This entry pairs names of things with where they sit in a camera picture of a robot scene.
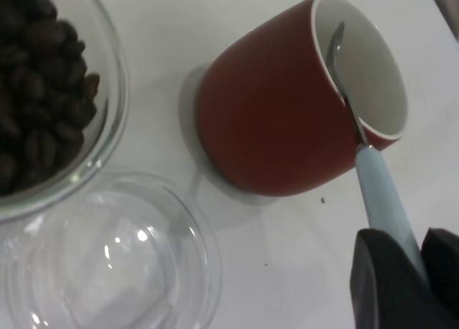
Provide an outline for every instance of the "roasted coffee bean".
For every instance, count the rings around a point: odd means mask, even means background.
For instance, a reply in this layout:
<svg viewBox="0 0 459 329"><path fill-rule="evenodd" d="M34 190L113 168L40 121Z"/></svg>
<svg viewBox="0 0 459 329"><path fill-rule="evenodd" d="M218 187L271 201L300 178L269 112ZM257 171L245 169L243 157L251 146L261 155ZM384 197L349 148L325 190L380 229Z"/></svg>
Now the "roasted coffee bean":
<svg viewBox="0 0 459 329"><path fill-rule="evenodd" d="M13 186L13 191L23 191L44 181L48 174L42 170L27 169L17 175L17 181Z"/></svg>
<svg viewBox="0 0 459 329"><path fill-rule="evenodd" d="M39 71L54 86L62 89L67 81L69 65L61 57L50 57L39 63Z"/></svg>
<svg viewBox="0 0 459 329"><path fill-rule="evenodd" d="M11 96L6 90L0 90L0 116L11 115L14 112L14 105Z"/></svg>
<svg viewBox="0 0 459 329"><path fill-rule="evenodd" d="M77 128L85 128L97 112L94 103L86 98L69 101L65 105L65 117Z"/></svg>
<svg viewBox="0 0 459 329"><path fill-rule="evenodd" d="M78 40L77 30L70 22L64 19L60 19L57 21L57 24L59 24L64 29L67 35L67 41L76 42Z"/></svg>
<svg viewBox="0 0 459 329"><path fill-rule="evenodd" d="M10 88L15 91L18 90L22 85L22 80L28 72L30 72L30 69L26 65L16 66L9 76Z"/></svg>
<svg viewBox="0 0 459 329"><path fill-rule="evenodd" d="M26 62L30 53L18 44L0 47L0 66L14 66Z"/></svg>
<svg viewBox="0 0 459 329"><path fill-rule="evenodd" d="M22 95L28 102L38 103L46 96L43 77L35 71L26 73L22 80Z"/></svg>
<svg viewBox="0 0 459 329"><path fill-rule="evenodd" d="M75 143L83 140L83 133L65 121L59 121L55 125L55 135L63 142Z"/></svg>
<svg viewBox="0 0 459 329"><path fill-rule="evenodd" d="M83 95L90 101L93 101L95 96L98 94L100 83L100 75L97 73L91 73L85 77L83 83Z"/></svg>
<svg viewBox="0 0 459 329"><path fill-rule="evenodd" d="M57 9L51 0L16 0L31 19L56 19Z"/></svg>
<svg viewBox="0 0 459 329"><path fill-rule="evenodd" d="M24 32L25 43L39 57L56 52L66 37L67 33L62 26L52 20L30 24Z"/></svg>
<svg viewBox="0 0 459 329"><path fill-rule="evenodd" d="M9 115L0 115L0 141L18 143L22 138L22 129Z"/></svg>
<svg viewBox="0 0 459 329"><path fill-rule="evenodd" d="M11 102L11 95L5 90L0 90L0 101Z"/></svg>
<svg viewBox="0 0 459 329"><path fill-rule="evenodd" d="M25 25L26 19L6 0L0 0L0 35L12 37Z"/></svg>
<svg viewBox="0 0 459 329"><path fill-rule="evenodd" d="M68 90L75 89L79 85L85 76L87 71L87 66L83 58L80 58L78 61L73 62L70 65L69 74L65 82L65 87Z"/></svg>
<svg viewBox="0 0 459 329"><path fill-rule="evenodd" d="M14 111L14 106L11 101L2 100L0 98L0 116L11 115Z"/></svg>
<svg viewBox="0 0 459 329"><path fill-rule="evenodd" d="M57 144L50 133L34 130L26 138L24 155L32 168L49 171L55 162Z"/></svg>
<svg viewBox="0 0 459 329"><path fill-rule="evenodd" d="M85 48L83 41L68 41L60 47L60 53L67 59L79 59Z"/></svg>
<svg viewBox="0 0 459 329"><path fill-rule="evenodd" d="M0 153L0 195L6 194L19 171L19 163L13 155Z"/></svg>
<svg viewBox="0 0 459 329"><path fill-rule="evenodd" d="M47 107L49 108L49 112L51 113L53 118L61 118L66 104L69 101L72 101L74 97L75 96L71 96L68 94L59 94L56 97L50 97L47 103Z"/></svg>
<svg viewBox="0 0 459 329"><path fill-rule="evenodd" d="M44 108L36 105L21 107L19 115L26 129L48 128L52 126L51 114Z"/></svg>
<svg viewBox="0 0 459 329"><path fill-rule="evenodd" d="M83 140L60 146L57 152L56 167L62 169L68 166L78 156L82 145Z"/></svg>

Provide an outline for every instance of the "clear glass bowl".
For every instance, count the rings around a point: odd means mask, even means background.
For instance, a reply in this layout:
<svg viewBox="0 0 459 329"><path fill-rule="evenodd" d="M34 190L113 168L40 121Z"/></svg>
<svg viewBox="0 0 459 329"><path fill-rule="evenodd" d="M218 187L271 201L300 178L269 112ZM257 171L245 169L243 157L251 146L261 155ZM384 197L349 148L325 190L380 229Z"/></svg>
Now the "clear glass bowl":
<svg viewBox="0 0 459 329"><path fill-rule="evenodd" d="M157 176L104 170L0 235L2 329L205 329L219 303L213 230Z"/></svg>
<svg viewBox="0 0 459 329"><path fill-rule="evenodd" d="M86 43L88 72L100 74L98 113L85 129L79 156L63 171L34 188L0 197L0 221L35 213L61 201L88 182L107 162L128 117L128 73L115 29L99 0L53 0Z"/></svg>

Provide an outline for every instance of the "white surface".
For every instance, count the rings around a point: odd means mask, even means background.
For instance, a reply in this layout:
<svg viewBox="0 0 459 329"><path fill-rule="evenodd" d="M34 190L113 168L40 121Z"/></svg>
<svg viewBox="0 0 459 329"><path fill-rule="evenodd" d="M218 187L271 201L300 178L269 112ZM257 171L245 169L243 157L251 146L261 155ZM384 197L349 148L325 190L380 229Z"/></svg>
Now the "white surface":
<svg viewBox="0 0 459 329"><path fill-rule="evenodd" d="M355 171L306 194L266 199L227 185L192 134L182 135L197 69L299 1L103 0L132 84L112 163L171 179L216 229L224 287L211 329L354 327L349 274L356 232L366 226ZM459 45L433 0L350 1L379 27L404 78L411 123L384 157L415 235L429 226L459 233Z"/></svg>

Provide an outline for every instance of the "red cup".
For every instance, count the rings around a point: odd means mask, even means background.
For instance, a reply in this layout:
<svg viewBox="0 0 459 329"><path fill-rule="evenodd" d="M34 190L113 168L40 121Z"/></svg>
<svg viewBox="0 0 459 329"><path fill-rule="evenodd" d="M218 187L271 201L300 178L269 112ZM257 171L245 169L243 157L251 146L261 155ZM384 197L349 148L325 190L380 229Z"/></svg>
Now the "red cup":
<svg viewBox="0 0 459 329"><path fill-rule="evenodd" d="M407 97L377 27L346 0L305 0L234 43L203 80L198 131L234 185L298 194L354 166L355 132L324 61L341 21L340 77L369 140L383 149L402 136Z"/></svg>

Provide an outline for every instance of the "spoon handle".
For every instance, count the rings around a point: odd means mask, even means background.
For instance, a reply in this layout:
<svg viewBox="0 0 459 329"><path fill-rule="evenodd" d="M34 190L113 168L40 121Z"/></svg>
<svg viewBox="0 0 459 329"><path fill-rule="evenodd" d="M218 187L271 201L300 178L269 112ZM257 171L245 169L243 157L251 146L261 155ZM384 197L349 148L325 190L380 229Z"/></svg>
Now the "spoon handle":
<svg viewBox="0 0 459 329"><path fill-rule="evenodd" d="M382 154L362 146L357 152L356 170L370 228L392 236L429 285L420 249Z"/></svg>

